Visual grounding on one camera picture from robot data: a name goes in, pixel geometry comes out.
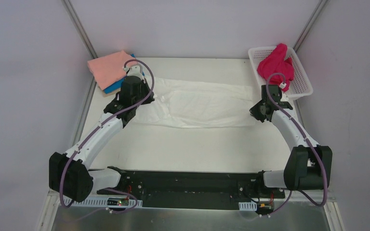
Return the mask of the white printed t shirt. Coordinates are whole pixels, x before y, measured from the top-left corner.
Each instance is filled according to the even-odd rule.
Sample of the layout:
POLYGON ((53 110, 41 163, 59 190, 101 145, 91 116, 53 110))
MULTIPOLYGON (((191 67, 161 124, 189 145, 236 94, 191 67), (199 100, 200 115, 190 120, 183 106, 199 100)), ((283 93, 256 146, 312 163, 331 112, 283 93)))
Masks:
POLYGON ((156 78, 154 101, 141 105, 133 123, 171 128, 253 126, 253 88, 156 78))

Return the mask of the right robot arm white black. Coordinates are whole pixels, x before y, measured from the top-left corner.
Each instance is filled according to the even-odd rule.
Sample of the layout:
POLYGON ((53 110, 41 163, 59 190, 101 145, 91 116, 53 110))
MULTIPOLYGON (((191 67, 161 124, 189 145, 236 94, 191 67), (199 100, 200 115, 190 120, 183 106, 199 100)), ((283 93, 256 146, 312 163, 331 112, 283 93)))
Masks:
POLYGON ((282 100, 277 85, 262 85, 261 100, 250 109, 260 122, 272 123, 281 133, 290 149, 283 170, 264 171, 262 180, 255 182, 254 191, 267 197, 274 188, 291 191, 323 190, 330 183, 332 150, 315 141, 292 116, 292 106, 282 100))

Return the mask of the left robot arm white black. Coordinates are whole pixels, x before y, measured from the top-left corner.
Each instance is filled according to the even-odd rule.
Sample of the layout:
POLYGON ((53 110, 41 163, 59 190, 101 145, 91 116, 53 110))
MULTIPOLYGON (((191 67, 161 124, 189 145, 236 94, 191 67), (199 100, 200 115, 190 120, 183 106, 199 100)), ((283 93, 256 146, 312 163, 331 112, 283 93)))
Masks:
POLYGON ((125 77, 120 91, 106 105, 90 132, 65 153, 51 155, 50 189, 73 202, 82 202, 91 193, 106 188, 118 195, 127 191, 128 182, 121 177, 121 170, 115 167, 91 170, 90 167, 111 138, 135 117, 137 108, 153 102, 151 86, 144 77, 125 77))

